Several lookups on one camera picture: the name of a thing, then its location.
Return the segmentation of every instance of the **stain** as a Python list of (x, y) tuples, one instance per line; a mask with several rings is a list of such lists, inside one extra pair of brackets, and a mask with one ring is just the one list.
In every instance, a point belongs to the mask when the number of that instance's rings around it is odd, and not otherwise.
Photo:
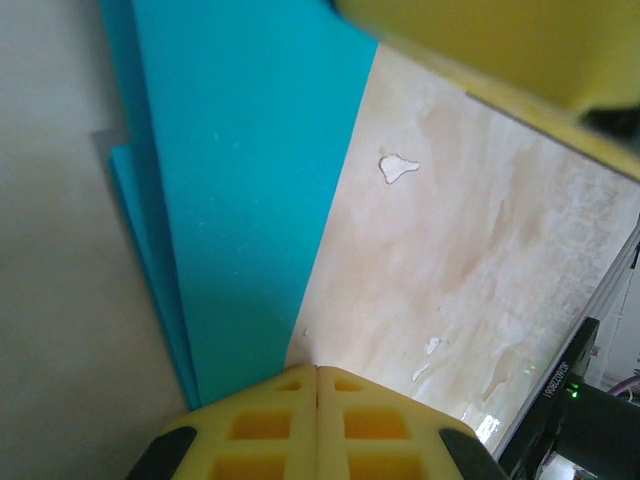
[(400, 155), (392, 154), (378, 161), (378, 168), (384, 175), (387, 184), (391, 185), (407, 172), (415, 172), (420, 168), (418, 162), (406, 160)]
[(431, 365), (431, 363), (427, 363), (424, 367), (416, 370), (415, 373), (411, 376), (411, 381), (415, 382), (416, 380), (418, 380), (418, 377), (422, 375), (427, 370), (427, 368), (429, 368), (429, 365)]

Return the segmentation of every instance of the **blue foam board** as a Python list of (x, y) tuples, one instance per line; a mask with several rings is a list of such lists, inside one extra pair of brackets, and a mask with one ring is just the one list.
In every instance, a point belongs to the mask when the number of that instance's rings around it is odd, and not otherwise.
[(191, 409), (200, 407), (167, 218), (144, 74), (129, 0), (102, 0), (131, 144), (112, 152), (111, 171), (138, 258)]
[(376, 43), (320, 0), (134, 12), (208, 404), (284, 366)]

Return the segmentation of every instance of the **white wall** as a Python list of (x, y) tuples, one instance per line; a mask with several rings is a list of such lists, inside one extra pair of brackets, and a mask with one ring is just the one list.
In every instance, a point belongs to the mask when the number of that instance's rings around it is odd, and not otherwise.
[(94, 141), (123, 125), (97, 0), (0, 2), (3, 480), (124, 478), (184, 411)]

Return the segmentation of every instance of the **black rubber edge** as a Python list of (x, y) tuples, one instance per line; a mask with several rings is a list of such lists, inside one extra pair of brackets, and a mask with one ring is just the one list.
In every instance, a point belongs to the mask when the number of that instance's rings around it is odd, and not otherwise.
[(439, 433), (464, 480), (508, 480), (480, 440), (453, 428)]
[(156, 438), (133, 466), (126, 480), (171, 480), (197, 432), (180, 427)]

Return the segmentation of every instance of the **marble tile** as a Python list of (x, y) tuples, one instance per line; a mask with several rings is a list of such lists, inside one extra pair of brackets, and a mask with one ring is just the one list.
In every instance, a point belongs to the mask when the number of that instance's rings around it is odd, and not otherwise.
[(381, 47), (288, 362), (379, 382), (492, 449), (639, 211), (638, 185)]

